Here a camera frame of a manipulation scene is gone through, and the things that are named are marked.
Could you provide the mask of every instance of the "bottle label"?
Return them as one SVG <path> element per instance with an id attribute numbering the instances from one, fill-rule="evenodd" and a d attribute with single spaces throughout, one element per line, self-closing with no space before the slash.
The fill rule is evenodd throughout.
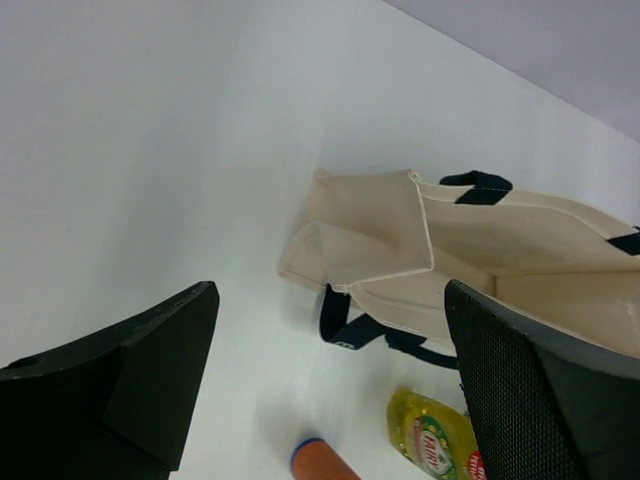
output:
<path id="1" fill-rule="evenodd" d="M 418 417 L 413 435 L 420 466 L 439 480 L 457 480 L 449 439 L 433 417 Z"/>
<path id="2" fill-rule="evenodd" d="M 484 463 L 482 463 L 479 451 L 476 450 L 471 454 L 467 468 L 473 480 L 487 480 L 487 475 L 484 473 Z"/>

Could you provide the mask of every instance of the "orange cylinder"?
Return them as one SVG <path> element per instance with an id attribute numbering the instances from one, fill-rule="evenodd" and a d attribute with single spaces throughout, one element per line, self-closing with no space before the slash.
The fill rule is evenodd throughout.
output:
<path id="1" fill-rule="evenodd" d="M 291 456 L 295 480 L 361 480 L 324 440 L 301 443 Z"/>

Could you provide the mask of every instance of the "white table surface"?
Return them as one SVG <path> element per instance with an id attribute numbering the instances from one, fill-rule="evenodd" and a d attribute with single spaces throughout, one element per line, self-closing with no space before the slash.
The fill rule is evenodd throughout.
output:
<path id="1" fill-rule="evenodd" d="M 218 325 L 174 479 L 286 479 L 326 437 L 365 480 L 413 385 L 456 374 L 323 344 L 275 275 L 313 171 L 479 168 L 640 220 L 640 145 L 377 0 L 0 5 L 0 363 L 198 280 Z"/>

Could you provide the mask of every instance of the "red label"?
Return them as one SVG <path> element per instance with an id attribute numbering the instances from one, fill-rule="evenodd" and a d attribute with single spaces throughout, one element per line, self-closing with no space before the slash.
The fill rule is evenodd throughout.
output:
<path id="1" fill-rule="evenodd" d="M 484 473 L 484 463 L 482 463 L 482 457 L 477 450 L 469 457 L 469 473 L 473 480 L 487 480 L 487 475 Z"/>

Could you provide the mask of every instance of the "gray wall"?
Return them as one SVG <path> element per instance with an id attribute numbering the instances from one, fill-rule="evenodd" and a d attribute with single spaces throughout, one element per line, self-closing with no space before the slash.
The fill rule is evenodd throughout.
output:
<path id="1" fill-rule="evenodd" d="M 637 0 L 387 0 L 640 140 Z"/>

